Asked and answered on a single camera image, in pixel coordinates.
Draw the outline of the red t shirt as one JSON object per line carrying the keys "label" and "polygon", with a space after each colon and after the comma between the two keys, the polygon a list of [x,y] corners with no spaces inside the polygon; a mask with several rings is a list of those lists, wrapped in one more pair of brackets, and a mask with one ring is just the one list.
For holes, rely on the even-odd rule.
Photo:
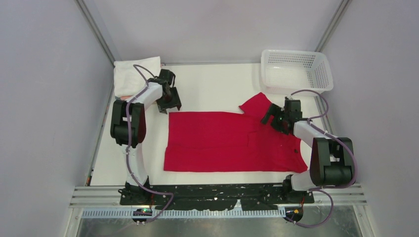
{"label": "red t shirt", "polygon": [[164,170],[296,172],[308,169],[301,140],[261,122],[271,101],[258,93],[241,113],[176,112],[168,121]]}

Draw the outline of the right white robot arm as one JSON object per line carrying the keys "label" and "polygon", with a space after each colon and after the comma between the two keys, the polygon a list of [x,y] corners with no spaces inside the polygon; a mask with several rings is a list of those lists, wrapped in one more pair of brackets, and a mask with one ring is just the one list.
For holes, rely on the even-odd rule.
{"label": "right white robot arm", "polygon": [[304,118],[300,100],[286,98],[283,107],[271,104],[261,122],[300,139],[311,148],[308,170],[283,180],[282,200],[296,202],[322,188],[342,189],[355,183],[351,139],[333,136],[317,127],[311,118]]}

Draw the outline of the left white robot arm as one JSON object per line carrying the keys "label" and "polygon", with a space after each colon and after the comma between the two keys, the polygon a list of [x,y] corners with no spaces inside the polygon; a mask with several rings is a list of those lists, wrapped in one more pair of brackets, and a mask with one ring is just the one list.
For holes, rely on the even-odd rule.
{"label": "left white robot arm", "polygon": [[160,113],[168,109],[180,109],[182,104],[175,85],[176,75],[162,69],[159,75],[144,79],[144,86],[126,100],[117,99],[113,103],[110,135],[123,151],[127,170],[125,185],[118,192],[122,205],[151,204],[153,198],[161,195],[173,200],[173,194],[153,191],[149,185],[149,175],[145,169],[143,142],[146,137],[146,111],[156,103]]}

